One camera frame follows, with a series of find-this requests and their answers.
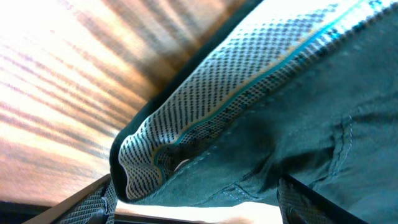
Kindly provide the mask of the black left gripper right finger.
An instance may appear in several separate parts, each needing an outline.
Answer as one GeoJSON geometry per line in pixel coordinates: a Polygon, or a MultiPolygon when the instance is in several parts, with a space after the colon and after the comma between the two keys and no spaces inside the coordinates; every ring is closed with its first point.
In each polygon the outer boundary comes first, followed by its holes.
{"type": "Polygon", "coordinates": [[[290,175],[282,175],[277,200],[283,224],[367,224],[290,175]]]}

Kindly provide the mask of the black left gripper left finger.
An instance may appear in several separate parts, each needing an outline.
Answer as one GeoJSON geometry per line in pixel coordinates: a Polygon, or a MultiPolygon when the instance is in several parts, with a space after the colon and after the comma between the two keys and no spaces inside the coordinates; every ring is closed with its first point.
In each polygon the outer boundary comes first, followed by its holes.
{"type": "Polygon", "coordinates": [[[117,203],[107,174],[24,224],[113,224],[117,203]]]}

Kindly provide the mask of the black shorts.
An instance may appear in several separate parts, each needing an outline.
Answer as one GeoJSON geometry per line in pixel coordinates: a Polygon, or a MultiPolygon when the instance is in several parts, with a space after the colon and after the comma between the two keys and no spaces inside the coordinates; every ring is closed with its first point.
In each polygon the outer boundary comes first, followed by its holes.
{"type": "Polygon", "coordinates": [[[290,175],[397,222],[397,2],[252,1],[117,135],[118,198],[279,206],[290,175]]]}

